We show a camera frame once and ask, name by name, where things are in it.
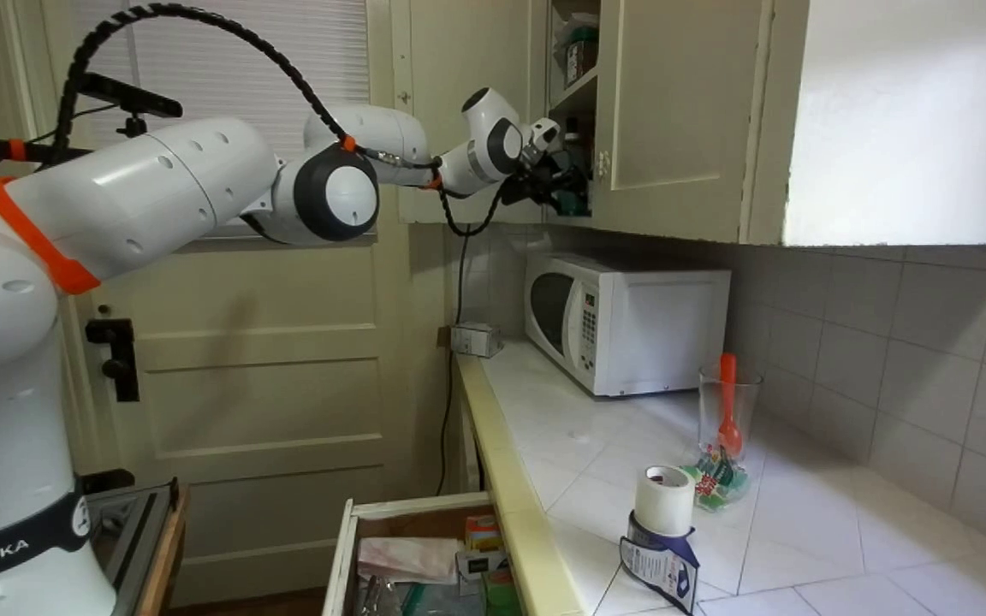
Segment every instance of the door panel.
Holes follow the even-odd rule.
[[[324,584],[335,503],[383,495],[392,237],[373,247],[193,247],[80,298],[128,319],[141,399],[84,344],[91,419],[135,483],[192,490],[174,603]]]

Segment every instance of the white countertop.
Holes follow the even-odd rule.
[[[579,612],[676,612],[619,572],[616,544],[636,474],[696,462],[696,397],[593,399],[526,342],[469,366],[484,377],[505,432],[505,444],[483,450],[494,495],[502,499],[505,473],[521,467],[531,490],[514,491],[536,499],[532,532],[552,532],[536,541],[558,555],[526,565],[522,538],[522,584],[561,560]],[[747,467],[752,486],[738,503],[696,508],[698,612],[986,616],[983,532],[763,416],[748,428]]]

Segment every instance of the drawer contents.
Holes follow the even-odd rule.
[[[366,523],[359,532],[351,572],[359,616],[522,612],[494,512],[426,512]]]

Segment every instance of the power cord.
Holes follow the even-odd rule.
[[[451,228],[454,237],[478,237],[478,233],[484,233],[484,228],[494,224],[494,216],[495,216],[495,204],[502,201],[505,181],[495,183],[495,190],[494,190],[494,197],[489,197],[489,207],[484,207],[484,219],[475,223],[475,224],[457,224],[457,223],[454,223],[447,190],[442,189],[442,176],[437,176],[437,167],[430,167],[430,181],[434,181],[437,204],[443,207],[447,228]]]
[[[50,150],[58,157],[63,157],[69,150],[69,141],[71,141],[71,110],[74,110],[74,98],[77,98],[77,83],[91,60],[91,53],[123,28],[135,24],[135,20],[155,20],[155,17],[181,17],[181,20],[193,20],[193,24],[209,24],[209,28],[219,28],[240,41],[245,41],[251,46],[256,46],[262,57],[271,57],[288,79],[289,86],[309,98],[309,107],[319,112],[319,120],[329,127],[329,134],[344,143],[344,148],[357,148],[359,154],[366,157],[377,157],[383,163],[392,163],[392,167],[437,167],[437,157],[434,160],[399,160],[399,157],[391,157],[383,150],[368,150],[368,148],[359,148],[338,123],[335,115],[324,110],[324,103],[319,98],[319,91],[311,87],[311,83],[289,66],[288,53],[281,53],[271,41],[262,41],[256,31],[222,17],[222,12],[213,12],[213,10],[198,10],[198,6],[184,6],[184,4],[143,4],[143,6],[126,6],[119,12],[108,12],[102,24],[95,24],[80,45],[74,46],[71,53],[71,69],[69,69],[69,79],[61,86],[61,97],[58,97],[58,123],[53,123],[53,141],[50,141]]]
[[[106,110],[117,110],[117,107],[91,107],[91,110],[77,110],[74,112],[74,120],[77,115],[91,115],[91,112],[106,112]]]

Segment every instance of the microwave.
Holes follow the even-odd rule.
[[[728,270],[545,256],[522,272],[526,339],[593,397],[698,387],[724,342]]]

